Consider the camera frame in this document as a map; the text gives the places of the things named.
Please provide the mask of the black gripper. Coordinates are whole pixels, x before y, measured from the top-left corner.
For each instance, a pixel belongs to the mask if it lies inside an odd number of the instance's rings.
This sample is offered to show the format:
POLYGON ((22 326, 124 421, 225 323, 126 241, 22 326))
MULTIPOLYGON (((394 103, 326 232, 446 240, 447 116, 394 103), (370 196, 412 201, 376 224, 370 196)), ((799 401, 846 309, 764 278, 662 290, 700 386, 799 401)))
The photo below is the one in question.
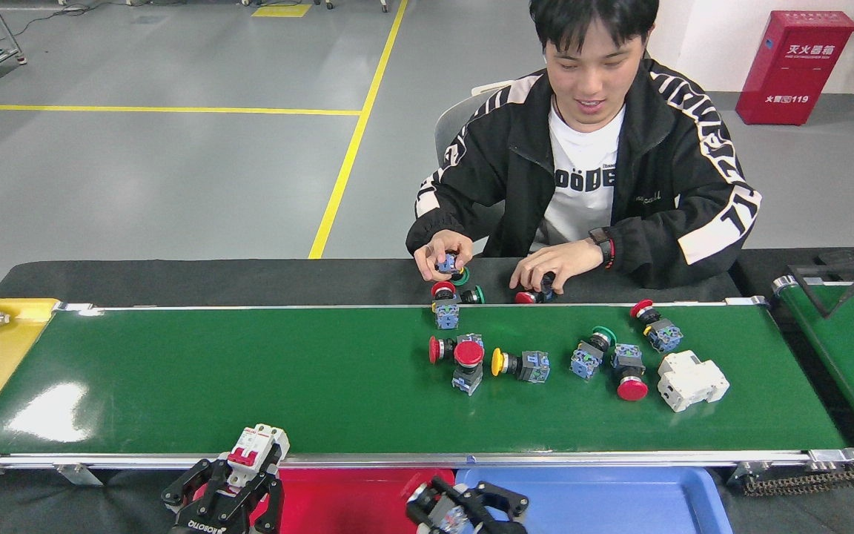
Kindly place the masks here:
MULTIPOLYGON (((466 506, 468 487, 465 484, 450 484, 440 477, 433 477, 431 489, 437 494, 431 520, 471 520, 470 510, 466 506)), ((472 521, 465 527, 465 533, 528 533, 525 524, 513 521, 525 520, 529 508, 526 495, 489 482, 479 482, 472 492, 482 507, 504 512, 508 520, 472 521)))
POLYGON ((231 474, 226 460, 199 460, 162 491, 162 501, 175 511, 170 533, 278 533, 284 489, 277 464, 255 470, 238 466, 238 494, 224 489, 231 474))

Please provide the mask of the person's left hand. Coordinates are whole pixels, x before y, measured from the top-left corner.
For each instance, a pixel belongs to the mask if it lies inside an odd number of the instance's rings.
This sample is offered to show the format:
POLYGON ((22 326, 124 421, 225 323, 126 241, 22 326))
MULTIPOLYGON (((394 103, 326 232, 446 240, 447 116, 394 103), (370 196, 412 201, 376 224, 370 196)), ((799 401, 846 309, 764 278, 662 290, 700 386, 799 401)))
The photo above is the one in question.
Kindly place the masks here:
POLYGON ((603 252, 592 240, 569 241, 546 246, 522 258, 509 278, 509 288, 543 291, 542 280, 552 273, 552 288, 563 293, 563 285, 570 277, 579 276, 603 265, 603 252))

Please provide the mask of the person's right hand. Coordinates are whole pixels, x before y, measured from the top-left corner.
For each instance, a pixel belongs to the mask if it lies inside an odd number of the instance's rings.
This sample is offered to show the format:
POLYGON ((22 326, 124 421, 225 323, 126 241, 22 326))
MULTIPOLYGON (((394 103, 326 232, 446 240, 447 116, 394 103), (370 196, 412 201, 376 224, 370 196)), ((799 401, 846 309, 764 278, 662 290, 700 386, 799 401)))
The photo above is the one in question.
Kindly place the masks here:
POLYGON ((436 268, 438 263, 444 263, 447 253, 455 254, 455 269, 464 268, 474 257, 472 240, 464 234, 444 229, 434 234, 429 243, 414 250, 414 262, 425 281, 436 283, 453 277, 453 274, 441 273, 436 268))

